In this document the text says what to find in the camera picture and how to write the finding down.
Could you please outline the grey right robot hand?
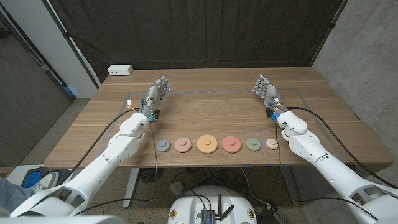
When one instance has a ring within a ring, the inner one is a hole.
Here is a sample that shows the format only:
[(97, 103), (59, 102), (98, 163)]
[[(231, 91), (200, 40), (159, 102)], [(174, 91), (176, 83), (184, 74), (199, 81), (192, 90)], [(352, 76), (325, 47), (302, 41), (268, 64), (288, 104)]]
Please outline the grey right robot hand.
[(259, 78), (251, 91), (264, 102), (269, 118), (277, 119), (282, 113), (287, 112), (277, 88), (263, 74), (259, 74)]

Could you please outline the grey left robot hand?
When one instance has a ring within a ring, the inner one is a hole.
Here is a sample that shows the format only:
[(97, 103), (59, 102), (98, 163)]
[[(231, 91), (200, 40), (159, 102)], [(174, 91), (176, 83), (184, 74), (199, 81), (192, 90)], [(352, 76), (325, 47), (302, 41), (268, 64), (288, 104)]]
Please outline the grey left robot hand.
[(142, 102), (140, 113), (145, 115), (148, 119), (152, 119), (155, 111), (159, 110), (162, 101), (169, 91), (169, 82), (166, 76), (163, 75), (149, 87), (147, 96)]

